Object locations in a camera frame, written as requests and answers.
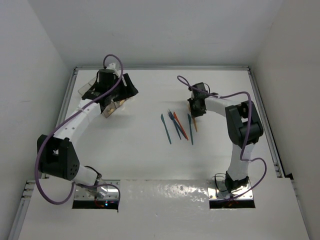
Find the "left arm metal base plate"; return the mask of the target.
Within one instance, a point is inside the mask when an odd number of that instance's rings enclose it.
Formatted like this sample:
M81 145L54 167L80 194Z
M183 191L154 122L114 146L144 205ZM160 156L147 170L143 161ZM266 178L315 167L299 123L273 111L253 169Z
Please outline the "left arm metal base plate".
M120 190L119 180L98 180L94 186L83 187L77 185L75 188L75 201L102 201L118 200Z

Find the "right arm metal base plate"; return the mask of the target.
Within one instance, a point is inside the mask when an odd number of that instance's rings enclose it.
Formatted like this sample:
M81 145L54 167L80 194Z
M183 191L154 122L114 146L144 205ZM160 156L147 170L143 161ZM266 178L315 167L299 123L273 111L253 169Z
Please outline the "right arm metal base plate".
M210 201L223 201L228 199L240 200L240 201L253 201L254 195L251 190L251 182L247 185L240 186L231 192L228 192L223 179L207 180L207 193Z

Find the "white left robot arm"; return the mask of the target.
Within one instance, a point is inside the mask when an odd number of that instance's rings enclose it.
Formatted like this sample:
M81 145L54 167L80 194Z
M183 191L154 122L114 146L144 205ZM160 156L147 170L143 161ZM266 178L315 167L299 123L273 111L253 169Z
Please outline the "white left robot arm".
M129 75L115 63L100 69L66 122L49 136L38 138L38 171L77 185L94 186L100 176L91 167L81 165L77 142L96 117L108 117L122 102L137 94Z

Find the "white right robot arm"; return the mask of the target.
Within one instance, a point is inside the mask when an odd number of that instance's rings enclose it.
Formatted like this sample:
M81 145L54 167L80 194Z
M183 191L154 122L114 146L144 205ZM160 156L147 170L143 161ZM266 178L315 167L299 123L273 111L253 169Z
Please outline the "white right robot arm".
M190 86L188 90L192 92L188 99L192 117L197 118L207 112L215 112L225 117L227 133L232 142L231 161L225 173L225 190L231 193L244 187L249 182L251 153L264 133L251 97L243 102L231 100L216 93L209 93L203 82Z

